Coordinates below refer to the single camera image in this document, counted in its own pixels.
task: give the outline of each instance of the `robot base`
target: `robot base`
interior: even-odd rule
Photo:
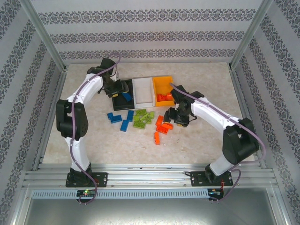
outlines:
[[[224,182],[224,186],[233,185],[232,176],[229,171],[226,171],[222,175],[215,177],[212,183],[210,183],[210,181],[205,176],[205,171],[185,172],[185,174],[191,178],[192,187],[221,186],[222,181]]]
[[[98,188],[105,188],[107,185],[106,172],[92,172],[92,168],[89,165],[86,172],[96,181]],[[67,188],[91,188],[94,187],[94,183],[83,172],[70,169],[67,174],[66,187]]]

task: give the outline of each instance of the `metal floor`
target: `metal floor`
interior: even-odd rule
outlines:
[[[26,225],[272,225],[265,188],[236,188],[226,201],[207,199],[32,199]]]

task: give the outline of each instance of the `lego brick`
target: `lego brick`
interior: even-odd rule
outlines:
[[[133,110],[128,110],[128,114],[127,114],[127,120],[132,122],[133,121],[133,114],[135,112]]]
[[[110,120],[110,119],[113,117],[113,113],[112,113],[112,112],[108,113],[108,114],[107,114],[107,117],[108,117],[108,119]]]
[[[151,118],[150,118],[150,117],[146,118],[146,119],[145,119],[145,123],[146,123],[146,124],[150,124],[150,123],[151,123]]]
[[[162,126],[169,129],[169,130],[173,130],[173,124],[172,123],[163,123]]]
[[[126,132],[129,125],[128,120],[123,120],[120,131]]]
[[[143,115],[143,117],[140,118],[140,121],[143,122],[148,116],[149,113],[146,113],[145,115]]]
[[[133,116],[133,120],[134,121],[139,121],[140,120],[140,116]]]
[[[134,121],[133,123],[134,128],[139,128],[139,129],[145,129],[146,124],[138,121]]]
[[[150,116],[151,119],[154,119],[154,112],[151,111],[151,112],[149,113],[149,116]]]
[[[146,113],[147,113],[147,110],[146,110],[146,109],[138,109],[138,110],[135,111],[135,114],[136,114],[137,116],[143,116],[143,115],[145,115]]]
[[[154,143],[160,145],[159,132],[154,133]]]
[[[121,121],[122,121],[121,115],[113,116],[113,117],[111,118],[111,123],[117,123],[117,122],[121,122]]]
[[[157,119],[155,125],[156,126],[161,126],[163,121],[164,121],[164,117],[163,116],[158,116],[158,119]]]
[[[168,101],[167,95],[157,94],[157,101],[158,101],[158,102]]]
[[[164,135],[166,135],[166,134],[168,133],[168,129],[165,128],[165,127],[163,127],[163,126],[158,126],[158,127],[156,128],[156,131],[158,131],[158,132],[160,132],[160,133],[162,133],[162,134],[164,134]]]
[[[126,99],[126,101],[130,102],[132,100],[132,97],[129,93],[123,92],[122,95]]]
[[[170,92],[167,93],[167,100],[168,100],[168,101],[173,101],[173,97],[172,97],[172,95],[171,95]]]

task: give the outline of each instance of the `orange tray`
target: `orange tray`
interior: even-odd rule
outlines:
[[[152,77],[152,81],[155,94],[155,106],[175,105],[174,100],[158,102],[157,98],[157,94],[166,95],[172,91],[173,88],[170,86],[170,83],[173,83],[173,78],[171,76],[155,76]]]

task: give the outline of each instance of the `wallpaper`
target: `wallpaper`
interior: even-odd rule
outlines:
[[[32,169],[60,73],[17,0],[1,0],[0,225]]]
[[[33,0],[64,62],[229,62],[261,0]]]
[[[236,67],[292,224],[300,224],[300,6],[276,0]]]

